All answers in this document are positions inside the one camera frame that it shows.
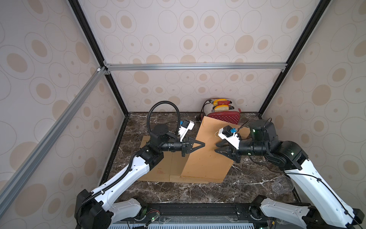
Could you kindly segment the kraft file bag stack bottom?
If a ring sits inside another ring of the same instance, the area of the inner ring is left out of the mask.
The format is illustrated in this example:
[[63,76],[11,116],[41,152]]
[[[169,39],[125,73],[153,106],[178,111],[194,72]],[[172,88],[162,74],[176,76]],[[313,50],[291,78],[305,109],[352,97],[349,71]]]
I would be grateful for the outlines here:
[[181,173],[180,179],[184,183],[222,183],[228,174],[233,160],[216,153],[216,143],[222,139],[218,132],[225,126],[239,128],[239,125],[233,125],[224,121],[204,117],[196,140],[204,142],[205,147],[194,151],[188,157],[185,167]]

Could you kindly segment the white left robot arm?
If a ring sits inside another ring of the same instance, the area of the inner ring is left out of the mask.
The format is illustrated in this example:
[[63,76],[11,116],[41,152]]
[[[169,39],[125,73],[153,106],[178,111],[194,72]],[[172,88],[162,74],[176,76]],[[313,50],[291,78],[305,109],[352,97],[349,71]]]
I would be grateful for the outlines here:
[[205,146],[204,142],[186,137],[194,127],[193,121],[180,122],[178,133],[159,124],[149,132],[149,141],[132,155],[129,164],[107,182],[88,192],[82,190],[76,199],[74,217],[78,229],[107,229],[115,222],[144,219],[147,205],[138,198],[117,203],[116,200],[139,178],[150,172],[163,159],[165,152],[190,154]]

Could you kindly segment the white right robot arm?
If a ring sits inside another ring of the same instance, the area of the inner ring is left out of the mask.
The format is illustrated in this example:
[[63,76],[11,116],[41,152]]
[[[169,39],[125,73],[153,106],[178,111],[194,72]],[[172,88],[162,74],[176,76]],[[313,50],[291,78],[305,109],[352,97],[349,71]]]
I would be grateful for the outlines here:
[[296,206],[258,195],[250,204],[251,217],[276,218],[303,229],[353,229],[365,215],[346,204],[321,177],[305,151],[295,142],[280,141],[275,125],[263,119],[249,125],[248,139],[239,130],[225,126],[218,131],[217,153],[240,162],[242,156],[262,156],[292,179],[310,199],[310,206]]

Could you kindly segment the red toaster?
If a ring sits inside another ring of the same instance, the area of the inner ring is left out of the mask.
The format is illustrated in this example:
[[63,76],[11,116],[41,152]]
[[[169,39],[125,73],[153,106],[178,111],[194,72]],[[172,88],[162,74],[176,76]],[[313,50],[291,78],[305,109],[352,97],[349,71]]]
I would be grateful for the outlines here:
[[205,101],[196,119],[202,121],[207,116],[237,125],[240,121],[240,113],[241,109],[234,101],[225,98],[214,98]]

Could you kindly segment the clear glass cup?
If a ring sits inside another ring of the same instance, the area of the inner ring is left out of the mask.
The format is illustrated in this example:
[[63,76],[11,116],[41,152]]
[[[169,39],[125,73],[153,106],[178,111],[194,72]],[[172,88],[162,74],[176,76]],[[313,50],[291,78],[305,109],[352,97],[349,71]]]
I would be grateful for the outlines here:
[[294,184],[291,178],[287,176],[280,176],[274,180],[272,189],[277,194],[285,194],[293,191]]

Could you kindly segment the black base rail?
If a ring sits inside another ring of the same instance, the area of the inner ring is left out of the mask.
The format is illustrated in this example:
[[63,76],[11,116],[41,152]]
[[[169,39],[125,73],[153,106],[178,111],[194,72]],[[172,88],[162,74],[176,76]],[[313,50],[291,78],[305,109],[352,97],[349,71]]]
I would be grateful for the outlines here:
[[251,216],[249,203],[160,203],[148,204],[144,216],[122,221],[129,224],[146,224],[155,213],[160,214],[155,222],[172,222],[174,219],[225,219],[233,222],[245,221],[257,226],[264,220]]

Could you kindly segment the aluminium rail back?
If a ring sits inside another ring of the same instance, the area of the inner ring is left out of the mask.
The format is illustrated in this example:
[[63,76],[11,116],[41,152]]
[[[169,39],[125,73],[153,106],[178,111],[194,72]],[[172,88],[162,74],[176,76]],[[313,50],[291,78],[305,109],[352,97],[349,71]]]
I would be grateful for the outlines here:
[[108,71],[180,71],[180,70],[247,70],[285,69],[287,63],[194,63],[194,64],[104,64]]

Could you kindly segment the aluminium rail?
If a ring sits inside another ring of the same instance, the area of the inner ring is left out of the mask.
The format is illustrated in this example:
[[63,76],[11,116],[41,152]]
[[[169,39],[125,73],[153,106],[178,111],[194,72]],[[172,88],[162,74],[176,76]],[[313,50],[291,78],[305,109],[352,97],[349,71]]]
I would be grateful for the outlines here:
[[43,139],[36,145],[27,159],[21,164],[19,169],[11,177],[8,184],[2,189],[1,193],[1,217],[7,212],[13,201],[16,199],[25,184],[29,181],[37,167],[43,161],[67,125],[79,111],[87,97],[95,88],[101,78],[107,73],[106,67],[100,67],[87,84],[77,94],[74,100],[68,105],[58,120],[46,133]]
[[285,69],[287,63],[194,63],[194,64],[104,64],[108,71],[180,71],[180,70],[247,70]]

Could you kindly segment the black corner frame post left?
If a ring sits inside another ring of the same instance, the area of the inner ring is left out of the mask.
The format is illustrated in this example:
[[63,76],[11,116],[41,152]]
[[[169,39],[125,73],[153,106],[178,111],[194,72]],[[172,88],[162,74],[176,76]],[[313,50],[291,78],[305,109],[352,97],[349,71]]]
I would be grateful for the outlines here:
[[88,23],[88,20],[82,10],[82,6],[80,5],[79,1],[77,1],[77,0],[68,0],[68,3],[78,21],[78,24],[80,25],[80,27],[82,29],[83,34],[86,37],[86,40],[87,40],[89,46],[91,47],[92,53],[94,54],[99,66],[105,67],[107,70],[106,80],[107,80],[123,114],[125,116],[128,116],[129,112],[127,110],[127,106],[126,106],[125,102],[123,101],[123,98],[121,96],[120,91],[118,90],[118,87],[117,87],[117,84],[116,84],[114,78],[112,77],[111,73],[109,72],[108,67],[106,66],[105,58],[95,39],[94,33]]

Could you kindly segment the black corner frame post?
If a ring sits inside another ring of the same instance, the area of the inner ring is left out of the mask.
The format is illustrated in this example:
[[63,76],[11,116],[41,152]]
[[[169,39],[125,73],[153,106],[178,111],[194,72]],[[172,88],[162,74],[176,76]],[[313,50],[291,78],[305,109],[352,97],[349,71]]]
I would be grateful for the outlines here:
[[83,34],[86,37],[86,40],[87,40],[89,46],[91,47],[92,53],[94,54],[99,66],[105,67],[107,70],[106,80],[107,80],[123,114],[125,116],[128,116],[129,112],[127,110],[127,106],[126,106],[125,102],[123,101],[123,98],[121,96],[120,91],[118,90],[118,87],[117,87],[117,84],[116,84],[114,78],[112,77],[111,73],[109,72],[108,67],[106,66],[105,58],[95,39],[94,33],[88,23],[88,20],[82,10],[82,6],[80,5],[79,1],[77,1],[77,0],[68,0],[68,3],[78,21],[78,24],[80,25],[80,27],[82,29]]
[[262,106],[260,107],[259,111],[257,112],[259,119],[262,119],[262,116],[270,103],[272,102],[275,94],[277,93],[279,87],[285,80],[287,74],[289,73],[291,67],[295,63],[296,59],[300,55],[302,49],[304,48],[305,44],[308,42],[310,36],[314,32],[316,26],[319,24],[323,14],[327,10],[331,3],[331,0],[321,0],[319,1],[314,13],[311,15],[304,31],[302,32],[301,36],[299,37],[297,43],[295,44],[289,58],[287,59],[287,66],[284,70],[279,73],[274,85],[272,86],[271,90],[269,91],[268,96],[266,97],[265,101],[263,102]]

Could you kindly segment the black corner frame post right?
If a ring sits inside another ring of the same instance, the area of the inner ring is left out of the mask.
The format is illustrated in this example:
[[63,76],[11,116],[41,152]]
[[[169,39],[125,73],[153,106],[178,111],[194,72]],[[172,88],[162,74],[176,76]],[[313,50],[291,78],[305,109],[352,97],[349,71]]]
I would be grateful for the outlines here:
[[259,119],[262,119],[262,116],[270,103],[272,102],[275,94],[277,93],[279,87],[285,80],[287,74],[289,73],[291,67],[295,63],[296,59],[300,55],[302,49],[304,48],[305,44],[308,42],[310,36],[314,32],[316,26],[319,24],[323,14],[327,10],[331,3],[331,0],[321,0],[319,1],[314,13],[311,15],[304,31],[302,32],[301,36],[299,37],[297,43],[295,44],[289,58],[287,59],[287,66],[284,70],[279,73],[274,85],[272,86],[271,90],[269,91],[268,96],[266,97],[265,101],[263,102],[262,106],[260,107],[259,111],[257,112]]

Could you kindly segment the aluminium rail left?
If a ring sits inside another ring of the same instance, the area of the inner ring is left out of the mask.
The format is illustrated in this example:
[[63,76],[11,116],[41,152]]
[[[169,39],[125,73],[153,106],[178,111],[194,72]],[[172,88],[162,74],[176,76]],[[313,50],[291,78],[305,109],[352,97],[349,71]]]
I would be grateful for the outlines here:
[[36,145],[27,159],[21,164],[19,169],[11,177],[8,184],[2,189],[1,193],[1,217],[7,212],[13,201],[16,199],[25,184],[29,181],[37,167],[43,161],[67,125],[79,111],[87,97],[95,88],[101,78],[107,73],[106,67],[100,67],[87,84],[77,94],[74,100],[68,105],[58,120],[46,133],[43,139]]

